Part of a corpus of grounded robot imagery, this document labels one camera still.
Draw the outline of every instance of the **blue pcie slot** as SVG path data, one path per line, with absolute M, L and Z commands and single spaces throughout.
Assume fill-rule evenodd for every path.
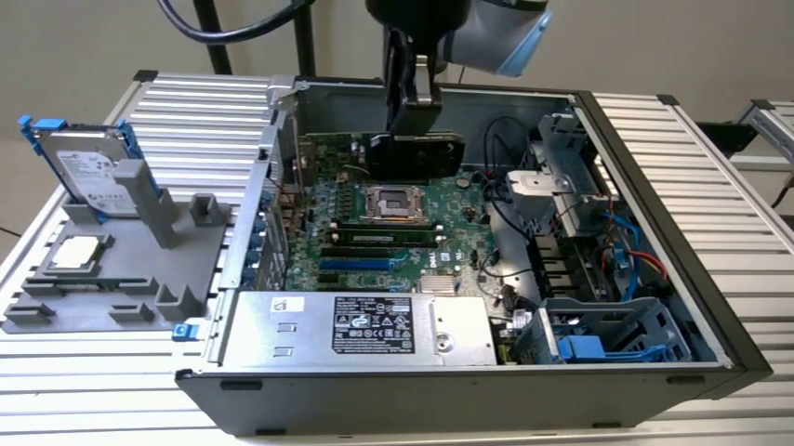
M 362 260 L 322 260 L 321 270 L 341 270 L 341 271 L 389 271 L 394 267 L 394 262 L 385 259 L 362 259 Z

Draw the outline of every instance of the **red cable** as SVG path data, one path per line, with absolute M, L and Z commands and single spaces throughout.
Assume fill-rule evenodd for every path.
M 642 257 L 646 260 L 649 260 L 654 265 L 657 265 L 660 267 L 660 269 L 662 270 L 662 279 L 666 281 L 668 280 L 668 268 L 665 267 L 665 265 L 662 264 L 662 262 L 660 261 L 658 258 L 656 258 L 652 254 L 649 253 L 642 253 L 641 251 L 629 251 L 629 253 L 633 256 L 637 257 Z

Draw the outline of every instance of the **power supply label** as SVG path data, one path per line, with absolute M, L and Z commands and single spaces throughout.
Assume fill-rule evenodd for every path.
M 337 297 L 334 351 L 342 355 L 415 353 L 410 297 Z

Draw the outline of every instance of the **cpu socket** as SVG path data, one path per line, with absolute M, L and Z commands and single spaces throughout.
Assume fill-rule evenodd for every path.
M 414 186 L 371 186 L 363 190 L 362 220 L 375 224 L 421 225 L 429 222 L 422 209 L 425 192 Z

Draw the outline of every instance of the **motherboard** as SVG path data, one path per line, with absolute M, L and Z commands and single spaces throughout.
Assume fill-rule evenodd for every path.
M 295 291 L 495 295 L 478 274 L 494 249 L 481 174 L 414 183 L 370 180 L 359 162 L 362 135 L 302 137 L 303 197 L 282 202 Z

